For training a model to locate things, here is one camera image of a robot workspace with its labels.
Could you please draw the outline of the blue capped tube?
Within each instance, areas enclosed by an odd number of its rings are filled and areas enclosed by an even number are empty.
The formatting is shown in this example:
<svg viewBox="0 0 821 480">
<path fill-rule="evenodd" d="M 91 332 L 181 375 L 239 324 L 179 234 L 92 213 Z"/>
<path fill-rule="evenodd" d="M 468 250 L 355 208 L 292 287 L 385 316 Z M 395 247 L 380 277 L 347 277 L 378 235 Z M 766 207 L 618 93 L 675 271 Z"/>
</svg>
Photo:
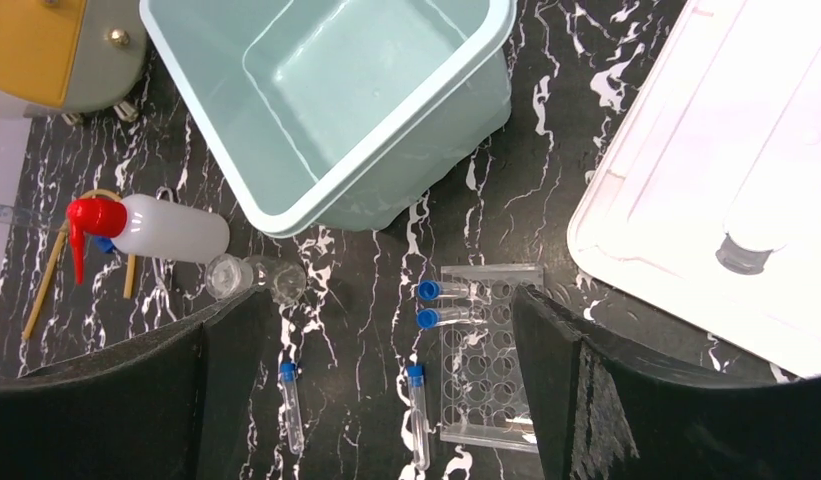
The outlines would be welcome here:
<svg viewBox="0 0 821 480">
<path fill-rule="evenodd" d="M 426 471 L 431 463 L 431 455 L 428 438 L 424 368 L 421 365 L 408 366 L 406 375 L 410 401 L 409 422 L 412 434 L 413 462 L 417 470 Z"/>
</svg>

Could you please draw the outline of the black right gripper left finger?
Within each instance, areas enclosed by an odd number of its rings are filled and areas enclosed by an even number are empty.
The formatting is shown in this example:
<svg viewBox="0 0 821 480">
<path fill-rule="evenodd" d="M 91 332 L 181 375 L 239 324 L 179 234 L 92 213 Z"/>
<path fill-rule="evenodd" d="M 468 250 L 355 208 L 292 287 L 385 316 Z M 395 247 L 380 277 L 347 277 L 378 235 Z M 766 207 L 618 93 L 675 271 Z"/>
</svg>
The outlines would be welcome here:
<svg viewBox="0 0 821 480">
<path fill-rule="evenodd" d="M 250 290 L 0 377 L 0 479 L 235 479 L 272 300 Z"/>
</svg>

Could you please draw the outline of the clear acrylic test tube rack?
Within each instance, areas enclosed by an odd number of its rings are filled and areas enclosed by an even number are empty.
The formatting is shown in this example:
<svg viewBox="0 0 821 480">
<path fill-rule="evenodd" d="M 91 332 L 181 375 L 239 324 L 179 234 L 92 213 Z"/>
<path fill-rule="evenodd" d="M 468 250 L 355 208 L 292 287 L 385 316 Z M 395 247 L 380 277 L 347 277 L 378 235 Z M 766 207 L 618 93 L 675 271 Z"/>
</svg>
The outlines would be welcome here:
<svg viewBox="0 0 821 480">
<path fill-rule="evenodd" d="M 518 286 L 544 286 L 536 264 L 445 266 L 442 280 L 468 289 L 443 299 L 472 314 L 439 329 L 442 351 L 440 439 L 536 454 L 537 440 L 521 377 L 511 299 Z"/>
</svg>

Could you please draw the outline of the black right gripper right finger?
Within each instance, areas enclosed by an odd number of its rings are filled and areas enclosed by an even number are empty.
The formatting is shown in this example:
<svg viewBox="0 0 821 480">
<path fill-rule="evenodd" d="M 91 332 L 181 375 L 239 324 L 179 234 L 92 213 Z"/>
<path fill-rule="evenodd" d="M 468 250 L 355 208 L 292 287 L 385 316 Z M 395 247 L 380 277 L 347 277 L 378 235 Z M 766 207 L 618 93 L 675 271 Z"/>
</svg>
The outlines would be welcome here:
<svg viewBox="0 0 821 480">
<path fill-rule="evenodd" d="M 620 336 L 534 286 L 511 319 L 548 479 L 821 479 L 821 376 L 775 384 Z"/>
</svg>

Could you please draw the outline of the blue capped tube rack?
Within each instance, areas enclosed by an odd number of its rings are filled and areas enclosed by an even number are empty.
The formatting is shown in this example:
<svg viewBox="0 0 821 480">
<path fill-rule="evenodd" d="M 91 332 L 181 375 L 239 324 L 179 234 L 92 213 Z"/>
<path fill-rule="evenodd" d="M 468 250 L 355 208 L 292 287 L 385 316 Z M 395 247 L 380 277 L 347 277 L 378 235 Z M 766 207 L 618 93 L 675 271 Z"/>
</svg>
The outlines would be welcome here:
<svg viewBox="0 0 821 480">
<path fill-rule="evenodd" d="M 449 325 L 483 325 L 486 318 L 482 310 L 467 307 L 426 308 L 416 314 L 417 325 L 425 330 Z"/>
<path fill-rule="evenodd" d="M 487 288 L 479 282 L 442 282 L 424 280 L 417 285 L 417 297 L 424 301 L 449 299 L 477 299 L 487 294 Z"/>
</svg>

